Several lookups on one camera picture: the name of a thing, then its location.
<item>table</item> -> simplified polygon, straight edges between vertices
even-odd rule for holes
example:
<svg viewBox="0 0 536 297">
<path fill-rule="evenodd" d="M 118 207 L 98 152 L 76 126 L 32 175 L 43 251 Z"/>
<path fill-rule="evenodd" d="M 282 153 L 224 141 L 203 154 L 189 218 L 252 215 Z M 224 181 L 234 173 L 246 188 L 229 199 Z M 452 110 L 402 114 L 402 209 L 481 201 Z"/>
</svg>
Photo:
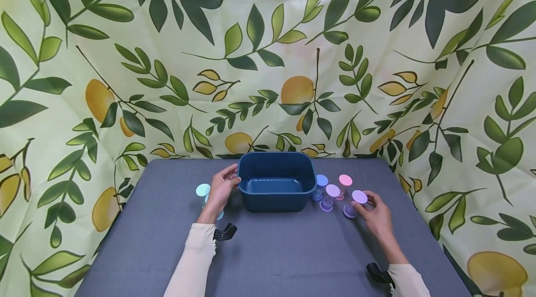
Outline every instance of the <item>table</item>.
<svg viewBox="0 0 536 297">
<path fill-rule="evenodd" d="M 233 160 L 155 160 L 145 168 L 126 208 L 88 272 L 77 297 L 162 296 L 179 261 L 191 223 L 201 211 L 195 187 Z M 433 297 L 470 297 L 427 224 L 380 159 L 314 159 L 317 174 L 349 191 L 376 192 L 389 206 L 395 236 Z M 219 242 L 208 273 L 207 297 L 390 296 L 366 265 L 387 269 L 383 252 L 359 217 L 345 218 L 346 198 L 325 213 L 317 202 L 301 212 L 251 213 L 232 194 L 216 226 L 233 223 L 232 240 Z"/>
</svg>

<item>lemon print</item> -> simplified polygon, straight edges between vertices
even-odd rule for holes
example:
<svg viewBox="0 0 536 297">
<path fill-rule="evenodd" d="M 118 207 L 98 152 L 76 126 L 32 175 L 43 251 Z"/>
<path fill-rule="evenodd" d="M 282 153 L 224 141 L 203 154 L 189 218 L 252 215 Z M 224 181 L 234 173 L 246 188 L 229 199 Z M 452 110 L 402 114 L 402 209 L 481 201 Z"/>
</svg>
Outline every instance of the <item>lemon print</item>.
<svg viewBox="0 0 536 297">
<path fill-rule="evenodd" d="M 430 111 L 430 116 L 432 119 L 437 118 L 438 116 L 443 113 L 443 107 L 445 106 L 445 102 L 447 101 L 447 95 L 448 95 L 449 89 L 446 89 L 445 92 L 439 97 L 437 102 L 434 103 L 432 106 L 432 110 Z"/>
<path fill-rule="evenodd" d="M 253 140 L 246 133 L 231 134 L 225 139 L 225 146 L 233 154 L 247 153 L 253 144 Z"/>
<path fill-rule="evenodd" d="M 471 256 L 468 273 L 480 290 L 490 296 L 522 297 L 521 286 L 529 279 L 518 261 L 494 251 Z"/>
<path fill-rule="evenodd" d="M 110 104 L 115 102 L 114 94 L 97 79 L 89 81 L 86 87 L 86 103 L 91 114 L 102 123 Z"/>
<path fill-rule="evenodd" d="M 126 135 L 128 138 L 130 138 L 132 135 L 134 135 L 134 132 L 131 131 L 127 127 L 127 124 L 126 124 L 125 119 L 123 117 L 121 117 L 121 119 L 119 119 L 119 124 L 121 125 L 121 129 L 123 130 L 123 134 Z"/>
<path fill-rule="evenodd" d="M 93 206 L 91 220 L 97 231 L 108 229 L 117 213 L 119 213 L 119 205 L 115 196 L 115 189 L 108 188 L 104 190 L 99 199 L 97 199 L 95 206 Z"/>
<path fill-rule="evenodd" d="M 390 129 L 389 132 L 385 133 L 381 138 L 377 139 L 376 142 L 370 146 L 370 152 L 374 153 L 378 149 L 380 149 L 381 146 L 387 144 L 387 141 L 392 139 L 395 136 L 395 130 Z"/>
<path fill-rule="evenodd" d="M 290 77 L 281 88 L 281 103 L 303 104 L 311 101 L 314 95 L 313 81 L 305 76 Z"/>
</svg>

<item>fabric backdrop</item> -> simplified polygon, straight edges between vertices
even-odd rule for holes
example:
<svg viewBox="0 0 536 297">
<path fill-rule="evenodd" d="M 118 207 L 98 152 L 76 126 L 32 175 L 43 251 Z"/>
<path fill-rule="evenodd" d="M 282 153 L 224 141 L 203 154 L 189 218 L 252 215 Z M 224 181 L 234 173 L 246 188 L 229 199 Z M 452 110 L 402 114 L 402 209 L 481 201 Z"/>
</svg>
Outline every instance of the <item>fabric backdrop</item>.
<svg viewBox="0 0 536 297">
<path fill-rule="evenodd" d="M 268 150 L 382 157 L 473 294 L 536 295 L 536 0 L 0 12 L 1 296 L 73 296 L 150 160 Z"/>
</svg>

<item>black clip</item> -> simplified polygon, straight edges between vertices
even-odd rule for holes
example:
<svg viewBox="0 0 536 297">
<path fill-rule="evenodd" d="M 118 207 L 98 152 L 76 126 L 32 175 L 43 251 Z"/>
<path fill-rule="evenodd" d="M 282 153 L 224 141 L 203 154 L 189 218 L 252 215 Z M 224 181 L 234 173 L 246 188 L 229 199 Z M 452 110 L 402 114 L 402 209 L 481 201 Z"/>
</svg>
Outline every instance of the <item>black clip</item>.
<svg viewBox="0 0 536 297">
<path fill-rule="evenodd" d="M 236 230 L 237 230 L 236 226 L 234 226 L 232 223 L 228 223 L 223 231 L 219 229 L 216 229 L 214 231 L 214 240 L 218 240 L 218 241 L 230 240 L 236 233 Z"/>
<path fill-rule="evenodd" d="M 391 275 L 389 275 L 387 271 L 381 271 L 375 262 L 369 263 L 367 265 L 367 271 L 369 272 L 369 275 L 372 280 L 374 280 L 374 282 L 382 284 L 392 284 L 393 289 L 395 289 L 395 282 L 391 278 Z"/>
</svg>

